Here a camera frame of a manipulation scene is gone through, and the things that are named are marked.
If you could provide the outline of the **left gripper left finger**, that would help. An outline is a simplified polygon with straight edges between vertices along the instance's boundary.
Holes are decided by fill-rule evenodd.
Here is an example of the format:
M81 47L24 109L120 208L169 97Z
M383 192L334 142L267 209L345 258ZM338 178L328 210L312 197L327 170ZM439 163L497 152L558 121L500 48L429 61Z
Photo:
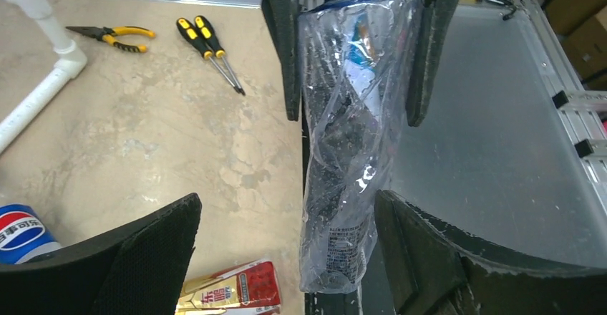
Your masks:
M23 264L1 265L2 314L174 314L202 203L191 193Z

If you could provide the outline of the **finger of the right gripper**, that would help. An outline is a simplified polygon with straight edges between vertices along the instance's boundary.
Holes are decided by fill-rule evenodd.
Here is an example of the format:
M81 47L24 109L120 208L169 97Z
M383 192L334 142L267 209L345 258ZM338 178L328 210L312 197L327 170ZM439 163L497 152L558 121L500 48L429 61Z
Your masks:
M445 37L458 2L424 0L406 102L410 127L420 126L426 117Z
M261 0L261 9L281 64L286 116L296 122L301 113L297 42L299 1Z

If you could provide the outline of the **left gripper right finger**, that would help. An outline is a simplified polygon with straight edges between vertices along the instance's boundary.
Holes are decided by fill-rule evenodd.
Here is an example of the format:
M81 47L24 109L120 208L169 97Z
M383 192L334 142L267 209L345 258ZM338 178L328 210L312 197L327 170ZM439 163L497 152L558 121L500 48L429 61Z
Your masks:
M374 204L398 314L604 314L606 270L474 236L390 190Z

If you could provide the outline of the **blue label water bottle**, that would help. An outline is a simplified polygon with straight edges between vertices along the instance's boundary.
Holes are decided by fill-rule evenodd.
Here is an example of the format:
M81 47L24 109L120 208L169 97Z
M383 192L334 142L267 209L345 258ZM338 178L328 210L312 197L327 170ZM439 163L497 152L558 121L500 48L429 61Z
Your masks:
M375 194L406 118L423 0L324 0L298 18L309 163L299 251L307 273L358 284L377 241Z

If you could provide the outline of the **yellow red tea bottle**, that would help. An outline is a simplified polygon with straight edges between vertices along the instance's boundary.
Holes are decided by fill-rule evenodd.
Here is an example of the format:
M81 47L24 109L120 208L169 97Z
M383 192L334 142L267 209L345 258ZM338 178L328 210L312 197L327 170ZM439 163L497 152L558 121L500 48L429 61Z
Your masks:
M281 295L273 262L262 258L186 281L175 313L280 314Z

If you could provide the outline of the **small pepsi bottle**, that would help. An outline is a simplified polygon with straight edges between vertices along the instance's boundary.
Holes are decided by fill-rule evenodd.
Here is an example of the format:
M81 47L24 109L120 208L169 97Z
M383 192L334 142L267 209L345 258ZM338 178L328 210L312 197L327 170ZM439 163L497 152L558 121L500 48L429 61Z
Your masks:
M26 263L61 248L31 207L17 203L1 206L1 263Z

